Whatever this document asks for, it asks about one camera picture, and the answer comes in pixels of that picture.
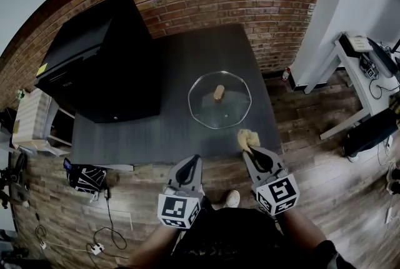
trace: black box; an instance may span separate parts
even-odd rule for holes
[[[160,56],[133,0],[105,0],[65,22],[35,86],[93,122],[159,114]]]

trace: wooden cork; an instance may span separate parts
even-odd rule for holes
[[[224,96],[224,92],[225,92],[225,87],[223,85],[220,84],[219,86],[217,86],[214,92],[214,100],[220,101]]]

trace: dark gray table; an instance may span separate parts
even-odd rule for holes
[[[273,109],[253,51],[240,24],[200,29],[155,40],[164,58],[161,114],[111,124],[76,115],[71,160],[74,164],[136,165],[178,162],[240,152],[239,129],[257,131],[261,146],[280,152]],[[252,106],[242,123],[213,130],[195,121],[188,91],[202,75],[228,71],[247,83]]]

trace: wooden floor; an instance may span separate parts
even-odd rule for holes
[[[279,79],[269,79],[271,97],[282,139],[283,159],[294,172],[301,199],[299,206],[331,239],[343,257],[357,268],[396,268],[400,257],[400,223],[384,224],[392,196],[385,190],[385,164],[400,150],[398,139],[389,156],[383,145],[361,154],[358,163],[342,157],[341,140],[345,133],[321,141],[319,134],[345,120],[360,109],[360,103],[338,72],[329,85],[305,95],[289,92]],[[127,240],[127,249],[112,246],[109,233],[98,240],[108,253],[129,256],[158,225],[156,207],[170,165],[144,165],[134,172],[109,172],[112,188],[111,216],[115,229]],[[31,258],[43,258],[53,268],[93,268],[85,251],[68,250],[49,243],[84,250],[93,242],[93,233],[110,226],[105,199],[89,203],[87,194],[78,193],[67,182],[63,159],[39,156],[28,161],[31,184],[30,209],[17,206],[16,222],[20,245],[27,246]],[[212,201],[220,200],[227,190],[237,189],[241,207],[257,208],[250,192],[246,167],[239,157],[206,160],[203,168],[204,191]],[[400,215],[399,197],[392,201]],[[47,248],[39,252],[34,236],[38,222],[47,229]],[[99,268],[115,268],[123,259],[100,256],[94,259]]]

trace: person's arm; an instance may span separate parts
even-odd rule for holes
[[[179,230],[159,225],[129,259],[130,268],[154,268],[172,253]]]
[[[312,252],[326,240],[323,232],[296,207],[276,215],[284,236],[299,249]]]

